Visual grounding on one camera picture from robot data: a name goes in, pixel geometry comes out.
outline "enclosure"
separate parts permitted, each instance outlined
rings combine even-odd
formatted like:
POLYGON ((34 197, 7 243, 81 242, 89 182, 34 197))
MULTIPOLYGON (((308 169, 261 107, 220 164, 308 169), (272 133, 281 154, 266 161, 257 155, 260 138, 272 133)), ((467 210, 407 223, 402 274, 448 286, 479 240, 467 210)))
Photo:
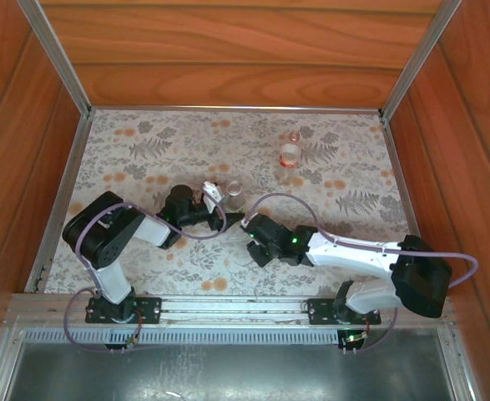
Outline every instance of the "enclosure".
MULTIPOLYGON (((291 199, 259 212, 314 224, 291 199)), ((87 300, 70 316, 81 343, 135 329, 85 323, 87 300)), ((490 399, 490 0, 0 0, 0 399, 88 396, 490 399), (292 130, 301 163, 281 184, 292 130), (106 190, 155 213, 174 185, 198 199, 232 180, 244 211, 296 195, 336 235, 412 233, 480 268, 440 318, 384 309, 366 342, 386 341, 343 355, 338 330, 365 325, 312 326, 303 304, 369 276, 258 267, 238 225, 135 240, 121 262, 163 300, 140 336, 154 349, 75 352, 63 314, 93 283, 65 224, 106 190)))

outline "metal frame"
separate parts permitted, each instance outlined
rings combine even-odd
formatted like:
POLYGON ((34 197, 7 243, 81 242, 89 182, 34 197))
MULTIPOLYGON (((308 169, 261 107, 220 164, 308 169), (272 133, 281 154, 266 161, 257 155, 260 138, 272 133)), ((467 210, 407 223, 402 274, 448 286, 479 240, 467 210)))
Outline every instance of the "metal frame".
POLYGON ((336 107, 277 107, 277 106, 93 106, 95 110, 153 110, 153 111, 214 111, 235 113, 291 113, 291 114, 372 114, 380 115, 378 109, 336 107))
POLYGON ((43 45, 44 51, 57 70, 79 112, 82 116, 88 116, 91 103, 39 1, 18 0, 18 5, 43 45))
POLYGON ((3 328, 0 331, 0 399, 8 396, 9 385, 23 345, 23 330, 3 328))
POLYGON ((413 52, 408 60, 406 67, 402 70, 401 76, 387 98, 382 115, 386 123, 391 120, 391 117, 401 103, 404 94, 406 94, 410 88, 413 79, 415 79, 417 73, 419 73, 419 70, 427 60, 428 55, 436 45, 437 40, 442 35, 445 27, 448 25, 452 15, 454 15, 461 2, 462 0, 443 0, 441 7, 437 10, 436 16, 425 32, 422 41, 417 45, 415 52, 413 52))
POLYGON ((81 116, 73 139, 70 154, 68 155, 63 177, 59 184, 58 193, 55 196, 52 211, 48 218, 48 224, 44 230, 43 240, 38 248, 37 255, 28 282, 24 288, 25 292, 43 291, 46 284, 45 276, 49 273, 53 254, 59 243, 63 219, 67 213, 68 203, 72 196, 74 184, 78 177, 79 166, 87 144, 88 134, 93 123, 94 112, 87 117, 81 116))
POLYGON ((449 375, 451 395, 458 400, 482 399, 472 375, 471 364, 465 358, 465 348, 457 328, 441 327, 437 330, 437 335, 449 375))
MULTIPOLYGON (((4 325, 6 327, 62 327, 63 316, 71 294, 13 294, 4 325)), ((176 328, 303 328, 311 326, 306 311, 309 297, 247 297, 247 296, 160 296, 163 299, 158 325, 144 327, 176 328)), ((90 327, 84 322, 89 295, 79 297, 70 311, 71 327, 90 327)), ((388 328, 392 311, 382 314, 388 328)), ((399 310, 396 328, 437 328, 455 322, 452 304, 447 300, 440 319, 418 316, 404 308, 399 310)), ((116 325, 99 325, 110 328, 116 325)), ((362 329, 365 325, 331 325, 328 328, 362 329)))

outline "wooden wall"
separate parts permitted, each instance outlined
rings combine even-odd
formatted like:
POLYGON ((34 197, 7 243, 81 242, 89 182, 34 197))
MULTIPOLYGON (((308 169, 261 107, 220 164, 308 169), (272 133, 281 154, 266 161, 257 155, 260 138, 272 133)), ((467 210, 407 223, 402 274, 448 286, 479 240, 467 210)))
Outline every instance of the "wooden wall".
POLYGON ((78 120, 17 2, 0 0, 0 326, 28 279, 78 120))
POLYGON ((42 0, 96 105, 384 105, 441 0, 42 0))
POLYGON ((422 235, 480 261, 452 299, 490 399, 490 0, 463 0, 391 129, 422 235))

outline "black mounting bracket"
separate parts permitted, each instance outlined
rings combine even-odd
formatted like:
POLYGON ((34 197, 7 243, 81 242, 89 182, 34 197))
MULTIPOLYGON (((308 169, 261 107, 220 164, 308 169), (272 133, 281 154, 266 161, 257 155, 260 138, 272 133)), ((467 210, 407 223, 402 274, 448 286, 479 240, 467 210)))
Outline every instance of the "black mounting bracket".
POLYGON ((114 305, 104 297, 90 298, 85 308, 85 322, 92 324, 137 324, 139 314, 143 317, 143 324, 158 324, 161 317, 161 298, 157 297, 134 297, 131 300, 129 312, 121 311, 117 314, 117 308, 122 309, 121 305, 114 305))
POLYGON ((380 324, 380 311, 361 314, 346 305, 346 294, 353 283, 351 280, 343 282, 335 298, 308 299, 306 304, 310 324, 380 324))

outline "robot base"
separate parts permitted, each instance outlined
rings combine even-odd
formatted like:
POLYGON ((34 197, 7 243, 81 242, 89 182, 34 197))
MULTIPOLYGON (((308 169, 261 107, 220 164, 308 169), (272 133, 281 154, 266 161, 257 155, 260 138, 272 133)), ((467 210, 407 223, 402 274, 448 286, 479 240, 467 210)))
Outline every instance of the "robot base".
POLYGON ((85 308, 86 323, 138 324, 139 314, 143 324, 158 324, 161 316, 161 298, 128 296, 119 305, 104 297, 90 298, 85 308))

